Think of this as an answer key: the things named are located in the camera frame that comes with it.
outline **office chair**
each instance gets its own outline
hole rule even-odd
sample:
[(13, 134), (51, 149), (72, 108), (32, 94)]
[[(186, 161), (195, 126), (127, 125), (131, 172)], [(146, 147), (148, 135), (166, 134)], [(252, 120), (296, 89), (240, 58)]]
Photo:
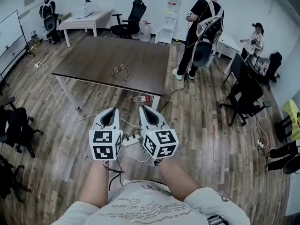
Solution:
[(5, 110), (4, 106), (0, 107), (0, 142), (11, 147), (14, 147), (16, 143), (15, 149), (19, 153), (22, 152), (20, 146), (27, 147), (31, 157), (34, 158), (35, 154), (31, 146), (33, 134), (37, 132), (43, 134), (43, 131), (33, 130), (29, 126), (28, 123), (34, 120), (33, 117), (27, 118), (25, 108), (16, 108), (13, 104), (14, 100), (15, 97), (11, 97), (5, 102), (5, 105), (12, 107), (12, 111)]
[(11, 194), (10, 188), (13, 188), (15, 196), (19, 202), (24, 202), (18, 193), (18, 189), (22, 188), (26, 192), (31, 193), (30, 189), (24, 188), (20, 183), (16, 181), (16, 177), (20, 171), (20, 168), (24, 168), (23, 165), (19, 165), (15, 172), (12, 171), (13, 166), (2, 156), (0, 155), (0, 174), (1, 174), (1, 183), (0, 183), (0, 196), (5, 199), (8, 194)]
[[(239, 100), (236, 100), (235, 95), (237, 95), (239, 92), (241, 92), (241, 97), (239, 98)], [(237, 114), (243, 120), (241, 125), (245, 126), (247, 124), (247, 115), (253, 117), (266, 107), (270, 107), (270, 102), (263, 103), (262, 107), (260, 107), (259, 105), (254, 105), (255, 101), (258, 100), (262, 95), (263, 90), (261, 89), (258, 82), (248, 75), (247, 70), (242, 69), (238, 82), (233, 85), (230, 94), (227, 97), (228, 99), (230, 99), (231, 104), (219, 104), (220, 108), (228, 107), (234, 110), (232, 121), (229, 126), (232, 127)]]
[(122, 14), (112, 14), (112, 16), (117, 16), (119, 25), (112, 26), (111, 32), (117, 36), (120, 36), (121, 38), (131, 39), (131, 36), (133, 34), (137, 34), (140, 31), (139, 22), (143, 14), (145, 13), (147, 7), (145, 6), (142, 0), (135, 0), (132, 4), (132, 10), (128, 19), (122, 20), (122, 22), (128, 24), (121, 24), (120, 16)]
[(240, 71), (241, 71), (241, 67), (243, 67), (243, 69), (247, 69), (246, 68), (246, 64), (245, 61), (243, 60), (243, 58), (237, 53), (235, 55), (235, 57), (233, 58), (228, 76), (226, 77), (226, 79), (224, 80), (223, 83), (225, 83), (228, 79), (228, 77), (230, 76), (231, 73), (234, 74), (235, 78), (237, 79), (237, 81), (240, 79)]
[(280, 78), (280, 75), (277, 73), (277, 76), (275, 76), (275, 73), (276, 73), (277, 69), (280, 67), (281, 61), (282, 61), (282, 56), (279, 52), (271, 54), (269, 68), (266, 73), (266, 78), (268, 79), (267, 83), (269, 82), (269, 79), (272, 82), (276, 83), (277, 82), (276, 78), (278, 78), (278, 77)]

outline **black t-shirt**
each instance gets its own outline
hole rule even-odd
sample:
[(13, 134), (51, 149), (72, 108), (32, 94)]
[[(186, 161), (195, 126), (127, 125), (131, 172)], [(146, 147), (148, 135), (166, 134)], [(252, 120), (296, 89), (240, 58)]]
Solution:
[[(215, 8), (215, 13), (218, 14), (218, 12), (221, 9), (221, 6), (212, 1), (214, 4), (214, 8)], [(193, 8), (191, 9), (191, 12), (195, 15), (197, 15), (200, 18), (199, 22), (202, 22), (205, 19), (208, 19), (210, 17), (212, 17), (211, 11), (210, 11), (210, 7), (208, 5), (208, 2), (206, 0), (198, 0), (195, 5), (193, 6)], [(198, 26), (198, 19), (193, 22), (192, 26), (190, 27), (188, 34), (187, 34), (187, 41), (188, 42), (195, 42), (197, 41), (198, 37), (196, 34), (197, 31), (197, 26)]]

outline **cable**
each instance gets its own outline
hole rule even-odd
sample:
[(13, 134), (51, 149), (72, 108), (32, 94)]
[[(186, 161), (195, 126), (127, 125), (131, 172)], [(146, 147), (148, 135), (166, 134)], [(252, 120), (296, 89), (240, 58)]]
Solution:
[(260, 146), (257, 146), (256, 148), (257, 148), (259, 155), (264, 156), (265, 158), (268, 158), (266, 156), (266, 152), (265, 152), (264, 148), (261, 148)]
[(163, 107), (159, 110), (159, 112), (161, 112), (161, 111), (163, 110), (163, 108), (170, 102), (170, 99), (171, 99), (171, 96), (173, 95), (173, 93), (176, 92), (176, 91), (183, 90), (183, 89), (185, 88), (185, 86), (186, 86), (185, 83), (183, 83), (183, 88), (174, 90), (174, 91), (170, 94), (168, 101), (163, 105)]
[[(45, 52), (44, 56), (42, 57), (41, 62), (38, 62), (38, 64), (40, 64), (40, 65), (43, 66), (43, 74), (44, 74), (44, 78), (45, 78), (46, 82), (49, 84), (49, 86), (50, 86), (51, 89), (52, 89), (52, 92), (53, 92), (53, 94), (54, 94), (54, 99), (56, 100), (57, 105), (58, 105), (58, 107), (59, 107), (60, 110), (61, 110), (62, 116), (63, 116), (67, 121), (69, 121), (70, 123), (77, 123), (77, 122), (80, 122), (80, 121), (82, 121), (82, 120), (85, 120), (85, 119), (87, 119), (87, 118), (89, 118), (89, 117), (98, 116), (99, 114), (93, 114), (93, 115), (87, 116), (87, 117), (85, 117), (85, 118), (79, 119), (79, 120), (77, 120), (77, 121), (70, 121), (70, 120), (65, 116), (65, 114), (64, 114), (64, 112), (63, 112), (63, 110), (62, 110), (62, 108), (61, 108), (61, 106), (60, 106), (60, 103), (58, 102), (58, 100), (57, 100), (57, 98), (56, 98), (56, 94), (55, 94), (55, 92), (54, 92), (54, 90), (53, 90), (53, 87), (52, 87), (52, 85), (49, 83), (49, 81), (47, 80), (46, 75), (45, 75), (45, 66), (44, 66), (44, 64), (42, 63), (42, 61), (44, 60), (44, 58), (45, 58), (45, 56), (46, 56), (47, 54), (48, 54), (48, 52)], [(127, 122), (126, 120), (124, 120), (124, 119), (122, 119), (122, 118), (120, 118), (120, 119), (123, 120), (123, 121), (125, 121), (126, 123), (130, 124), (131, 126), (133, 126), (131, 123)]]
[(255, 118), (256, 118), (256, 128), (257, 128), (257, 132), (258, 132), (258, 135), (259, 135), (259, 140), (261, 141), (261, 140), (262, 140), (262, 138), (261, 138), (261, 134), (260, 134), (260, 132), (259, 132), (259, 130), (258, 130), (258, 125), (257, 125), (257, 116), (256, 116), (256, 114), (255, 114)]
[(117, 176), (115, 176), (113, 179), (111, 179), (111, 181), (109, 182), (108, 191), (111, 190), (111, 184), (112, 184), (112, 182), (113, 182), (117, 177), (120, 177), (120, 180), (121, 180), (121, 173), (118, 174)]
[(130, 157), (134, 158), (136, 161), (139, 161), (139, 162), (141, 162), (141, 163), (145, 163), (145, 162), (147, 162), (147, 161), (151, 158), (151, 155), (150, 155), (150, 156), (147, 158), (147, 160), (141, 161), (141, 160), (135, 158), (134, 156), (132, 156), (132, 155), (127, 151), (127, 147), (125, 147), (125, 150), (126, 150), (127, 154), (128, 154)]
[(261, 125), (260, 125), (260, 119), (265, 120), (265, 119), (267, 118), (266, 110), (264, 109), (263, 111), (264, 111), (264, 118), (258, 118), (258, 126), (259, 126), (259, 128), (263, 131), (263, 133), (266, 135), (266, 138), (267, 138), (267, 145), (264, 146), (264, 148), (266, 148), (266, 147), (269, 145), (269, 138), (268, 138), (267, 133), (261, 128)]
[(134, 128), (138, 128), (138, 129), (141, 130), (141, 128), (140, 128), (139, 126), (133, 126), (133, 127), (129, 130), (128, 136), (130, 135), (131, 130), (134, 129)]
[(155, 167), (158, 167), (158, 164), (161, 163), (162, 160), (164, 160), (164, 159), (162, 158), (162, 159), (160, 159), (160, 160), (158, 160), (158, 161), (155, 160), (155, 161), (154, 161), (154, 166), (155, 166)]
[(108, 161), (106, 161), (105, 163), (103, 162), (103, 166), (104, 166), (104, 168), (105, 168), (106, 170), (111, 171), (111, 172), (113, 172), (113, 173), (118, 173), (118, 175), (116, 175), (115, 177), (113, 177), (113, 178), (111, 179), (111, 181), (109, 182), (108, 191), (111, 190), (111, 184), (112, 184), (113, 180), (115, 180), (117, 177), (120, 177), (120, 184), (123, 186), (123, 183), (122, 183), (122, 181), (121, 181), (121, 175), (122, 175), (123, 173), (125, 173), (125, 172), (124, 172), (123, 169), (121, 168), (121, 165), (120, 165), (118, 159), (116, 159), (116, 161), (117, 161), (117, 163), (118, 163), (118, 165), (119, 165), (120, 171), (115, 170), (115, 169), (112, 169), (112, 168), (110, 168), (110, 167), (107, 167), (107, 166), (106, 166), (106, 163), (107, 163)]
[(120, 119), (123, 120), (124, 122), (128, 123), (129, 125), (133, 126), (133, 127), (140, 127), (140, 126), (138, 126), (138, 125), (133, 125), (133, 124), (131, 124), (130, 122), (127, 122), (126, 120), (124, 120), (124, 119), (122, 119), (122, 118), (120, 118)]
[(135, 131), (138, 131), (138, 130), (141, 130), (141, 129), (139, 128), (139, 129), (135, 129), (135, 130), (132, 131), (132, 136), (133, 137), (135, 137)]

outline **black pants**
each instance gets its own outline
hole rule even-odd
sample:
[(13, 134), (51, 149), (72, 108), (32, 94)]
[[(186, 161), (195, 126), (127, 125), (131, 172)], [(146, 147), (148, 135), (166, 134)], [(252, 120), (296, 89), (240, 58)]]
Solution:
[(243, 48), (243, 52), (242, 52), (242, 54), (241, 54), (240, 56), (242, 57), (243, 60), (245, 60), (246, 57), (248, 56), (248, 54), (249, 54), (249, 53), (246, 51), (246, 49)]
[(290, 161), (293, 157), (298, 155), (298, 148), (297, 148), (297, 145), (296, 145), (296, 141), (288, 143), (288, 144), (284, 145), (283, 147), (281, 147), (279, 149), (272, 149), (270, 151), (270, 157), (271, 158), (281, 158), (285, 155), (288, 155), (288, 156), (283, 158), (283, 159), (280, 159), (276, 162), (269, 163), (268, 170), (281, 169), (285, 166), (285, 164), (288, 161)]
[(55, 24), (54, 30), (52, 32), (50, 32), (50, 34), (51, 34), (53, 42), (59, 42), (60, 41), (60, 37), (58, 36), (57, 30), (56, 30), (56, 27), (57, 27), (56, 26), (56, 24), (57, 24), (57, 20), (56, 19), (54, 20), (54, 24)]
[[(192, 58), (192, 55), (193, 55), (193, 50), (194, 50), (195, 44), (192, 45), (192, 46), (190, 46), (190, 45), (193, 44), (194, 42), (187, 42), (186, 41), (186, 43), (185, 43), (183, 57), (181, 59), (181, 62), (179, 64), (178, 71), (177, 71), (178, 75), (184, 75), (185, 72), (186, 72), (186, 70), (187, 70), (188, 64), (191, 61), (191, 58)], [(189, 72), (189, 75), (191, 77), (194, 77), (197, 69), (198, 69), (198, 67), (195, 67), (192, 64), (192, 67), (191, 67), (191, 70)]]

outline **water bottle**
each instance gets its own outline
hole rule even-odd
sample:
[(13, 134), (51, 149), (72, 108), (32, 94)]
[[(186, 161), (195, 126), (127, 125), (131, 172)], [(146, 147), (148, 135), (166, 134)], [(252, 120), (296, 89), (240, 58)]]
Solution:
[(140, 28), (141, 36), (140, 40), (143, 42), (149, 42), (151, 39), (152, 27), (148, 21), (143, 21), (144, 25)]
[(136, 103), (142, 103), (142, 102), (152, 102), (154, 96), (146, 95), (146, 96), (137, 96), (133, 98), (133, 101)]

